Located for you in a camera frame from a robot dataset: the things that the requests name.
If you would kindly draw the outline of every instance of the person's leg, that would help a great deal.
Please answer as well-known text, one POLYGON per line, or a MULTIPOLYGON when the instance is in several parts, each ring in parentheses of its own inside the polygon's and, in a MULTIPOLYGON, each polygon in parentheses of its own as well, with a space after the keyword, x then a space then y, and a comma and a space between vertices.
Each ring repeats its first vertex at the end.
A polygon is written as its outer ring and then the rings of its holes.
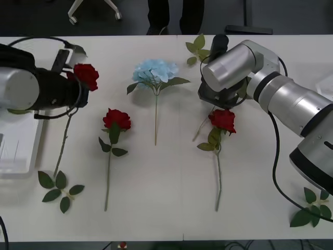
POLYGON ((183 0, 183 15, 180 20, 183 35, 198 34, 204 12, 204 0, 183 0))
POLYGON ((162 29, 169 24, 169 2, 168 0, 148 0, 148 20, 151 27, 162 29))

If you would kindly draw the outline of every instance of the white tray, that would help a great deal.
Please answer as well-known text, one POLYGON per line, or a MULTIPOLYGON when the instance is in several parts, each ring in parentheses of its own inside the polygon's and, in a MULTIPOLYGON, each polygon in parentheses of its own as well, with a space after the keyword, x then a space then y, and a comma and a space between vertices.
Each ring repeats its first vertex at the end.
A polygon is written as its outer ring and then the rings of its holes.
POLYGON ((0 109, 0 179, 26 178, 34 169, 43 120, 33 116, 0 109))

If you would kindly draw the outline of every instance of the flower stem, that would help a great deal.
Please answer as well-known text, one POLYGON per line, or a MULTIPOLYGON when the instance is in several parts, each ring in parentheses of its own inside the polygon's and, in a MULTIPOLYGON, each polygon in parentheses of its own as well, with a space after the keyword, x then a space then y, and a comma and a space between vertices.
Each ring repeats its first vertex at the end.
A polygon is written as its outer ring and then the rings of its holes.
POLYGON ((112 151, 110 150, 110 152, 109 152, 109 160, 108 160, 108 171, 107 171, 107 178, 106 178, 106 196, 105 196, 104 211, 108 210, 108 203, 109 203, 111 152, 112 151))
POLYGON ((217 202, 216 202, 216 208, 215 208, 216 212, 219 210, 221 191, 222 191, 220 152, 221 152, 221 145, 220 145, 220 150, 216 153, 217 166, 219 167, 219 196, 217 197, 217 202))
POLYGON ((72 195, 70 195, 69 193, 67 193, 64 189, 61 189, 61 191, 68 197, 68 198, 70 198, 72 201, 73 200, 75 200, 75 198, 72 196, 72 195))
POLYGON ((157 143, 157 97, 158 95, 155 95, 155 146, 157 143))
POLYGON ((212 110, 209 112, 208 116, 206 117, 205 120, 203 120, 202 124, 200 125, 196 135, 193 137, 192 141, 194 142, 196 140, 196 138, 198 137, 198 135, 200 134, 200 130, 202 129, 203 125, 206 123, 206 121, 208 120, 209 115, 213 112, 215 106, 212 108, 212 110))
POLYGON ((61 150, 60 150, 59 158, 58 158, 58 161, 57 161, 56 169, 54 170, 54 173, 53 173, 53 178, 55 178, 56 175, 57 175, 58 168, 59 168, 60 161, 61 161, 62 154, 63 154, 63 149, 65 148, 65 142, 66 142, 66 139, 67 139, 67 131, 68 131, 69 123, 71 122, 72 116, 73 116, 75 113, 76 113, 76 112, 74 112, 74 113, 72 113, 72 114, 70 114, 70 115, 68 116, 68 120, 67 120, 67 124, 66 124, 66 128, 65 128, 65 132, 64 132, 64 134, 63 134, 63 139, 62 139, 62 146, 61 146, 61 150))

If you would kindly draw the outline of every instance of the red rose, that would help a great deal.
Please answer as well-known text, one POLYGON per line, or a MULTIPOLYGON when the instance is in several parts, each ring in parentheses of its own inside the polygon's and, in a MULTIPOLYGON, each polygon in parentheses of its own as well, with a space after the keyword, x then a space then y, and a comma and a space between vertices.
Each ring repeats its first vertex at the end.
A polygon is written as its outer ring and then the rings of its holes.
POLYGON ((110 128, 113 122, 116 122, 121 129, 130 129, 131 121, 127 113, 120 112, 117 109, 109 109, 106 117, 103 118, 104 126, 110 128))
POLYGON ((229 110, 215 110, 209 116, 212 125, 229 131, 230 133, 236 133, 234 128, 235 114, 229 110))
MULTIPOLYGON (((73 71, 77 78, 87 84, 90 91, 98 89, 96 80, 99 74, 91 64, 76 64, 73 71)), ((71 81, 75 80, 72 72, 67 72, 67 78, 71 81)))

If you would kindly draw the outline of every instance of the chair wheel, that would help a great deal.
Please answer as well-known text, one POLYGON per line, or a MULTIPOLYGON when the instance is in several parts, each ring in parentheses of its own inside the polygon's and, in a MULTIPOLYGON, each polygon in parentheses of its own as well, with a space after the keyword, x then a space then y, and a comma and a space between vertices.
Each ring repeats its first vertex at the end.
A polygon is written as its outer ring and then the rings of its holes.
POLYGON ((75 25, 78 22, 78 20, 75 17, 70 17, 69 21, 72 25, 75 25))
POLYGON ((114 16, 116 17, 117 21, 122 19, 122 16, 121 16, 120 12, 116 12, 114 16))

